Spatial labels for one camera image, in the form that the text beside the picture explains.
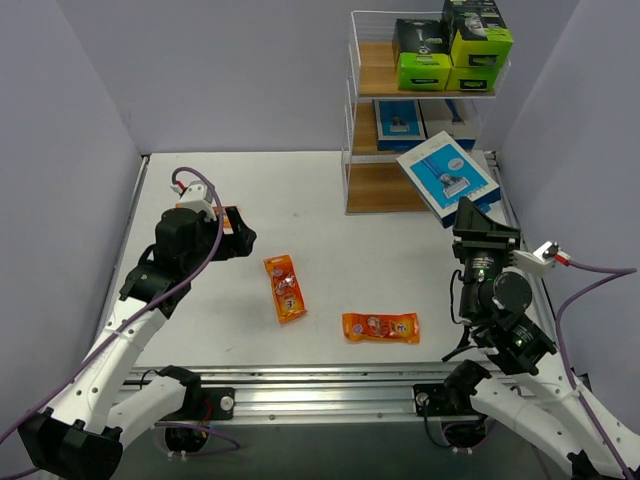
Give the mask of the black green razor pack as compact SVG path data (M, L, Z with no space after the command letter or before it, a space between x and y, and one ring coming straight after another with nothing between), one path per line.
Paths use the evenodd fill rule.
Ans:
M438 20L397 19L392 49L399 90L445 90L452 64Z

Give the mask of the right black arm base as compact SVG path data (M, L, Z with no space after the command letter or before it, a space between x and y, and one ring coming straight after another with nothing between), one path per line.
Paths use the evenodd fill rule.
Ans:
M442 383L418 383L412 386L414 408L417 416L457 416L464 408L456 406Z

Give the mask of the grey box blue razor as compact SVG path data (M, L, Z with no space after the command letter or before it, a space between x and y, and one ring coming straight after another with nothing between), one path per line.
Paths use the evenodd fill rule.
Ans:
M450 135L464 150L474 148L479 127L477 112L470 100L420 100L419 106L427 138L441 131Z
M445 131L401 154L396 163L443 228L453 225L461 198L484 213L501 199L498 183Z

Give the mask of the small black green razor box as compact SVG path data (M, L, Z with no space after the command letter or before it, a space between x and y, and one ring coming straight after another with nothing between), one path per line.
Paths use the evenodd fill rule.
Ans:
M445 1L441 23L455 68L501 68L513 38L495 1Z

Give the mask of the blue white razor box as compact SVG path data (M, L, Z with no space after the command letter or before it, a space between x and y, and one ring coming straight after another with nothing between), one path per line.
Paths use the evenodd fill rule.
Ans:
M427 140L417 100L374 100L379 151L406 152Z

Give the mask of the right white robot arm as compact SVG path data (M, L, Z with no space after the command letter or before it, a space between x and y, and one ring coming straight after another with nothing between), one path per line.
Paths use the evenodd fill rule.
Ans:
M634 269L577 262L556 242L523 251L519 229L494 221L466 197L458 202L452 232L453 254L463 267L459 315L467 336L529 394L520 396L479 363L465 360L444 382L447 406L499 422L574 479L638 478L638 434L574 373L562 332L549 336L526 314L533 300L530 275L541 277L557 264L602 274L559 307L560 320L577 299Z

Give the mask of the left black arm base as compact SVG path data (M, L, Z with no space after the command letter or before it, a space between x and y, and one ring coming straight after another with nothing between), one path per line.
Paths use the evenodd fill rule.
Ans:
M230 387L205 388L203 390L204 413L200 419L228 421L234 417L236 391Z

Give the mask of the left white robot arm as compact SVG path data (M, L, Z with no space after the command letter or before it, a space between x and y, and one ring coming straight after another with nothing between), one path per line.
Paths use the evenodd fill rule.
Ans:
M256 233L236 207L223 211L222 217L207 217L172 208L161 215L154 243L126 275L111 317L81 372L19 425L35 467L64 479L108 479L124 449L156 422L204 414L201 378L182 367L164 367L127 400L115 399L195 276L212 261L251 254Z

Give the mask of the tall green black razor box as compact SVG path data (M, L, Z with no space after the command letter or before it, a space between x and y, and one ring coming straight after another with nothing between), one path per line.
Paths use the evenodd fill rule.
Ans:
M446 82L446 91L489 92L501 72L496 67L452 67Z

